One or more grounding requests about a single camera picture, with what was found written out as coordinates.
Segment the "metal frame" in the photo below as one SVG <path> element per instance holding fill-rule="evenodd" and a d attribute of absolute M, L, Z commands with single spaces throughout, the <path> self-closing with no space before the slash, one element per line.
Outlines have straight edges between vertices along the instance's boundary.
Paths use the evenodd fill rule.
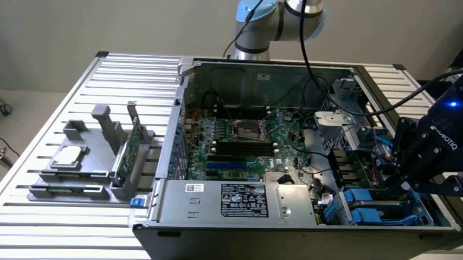
<path fill-rule="evenodd" d="M 137 100 L 141 121 L 159 135 L 150 145 L 138 183 L 138 194 L 150 192 L 166 119 L 178 86 L 177 63 L 175 57 L 117 53 L 91 60 L 0 183 L 0 258 L 149 259 L 126 227 L 127 208 L 106 204 L 89 208 L 66 203 L 37 203 L 26 200 L 26 188 L 37 179 L 33 170 L 46 165 L 47 157 L 62 141 L 63 134 L 58 133 L 62 122 L 67 119 L 86 120 L 94 103 L 109 103 L 114 114 L 110 118 L 123 121 L 123 118 L 129 118 L 123 104 L 127 100 Z M 321 64 L 340 67 L 362 65 L 390 103 L 397 102 L 417 86 L 404 76 L 406 72 L 397 71 L 392 65 Z M 135 96 L 135 99 L 123 97 L 123 93 Z M 418 118 L 428 106 L 422 95 L 418 95 L 396 111 L 401 116 Z M 134 220 L 141 220 L 146 210 L 134 210 L 133 216 Z"/>

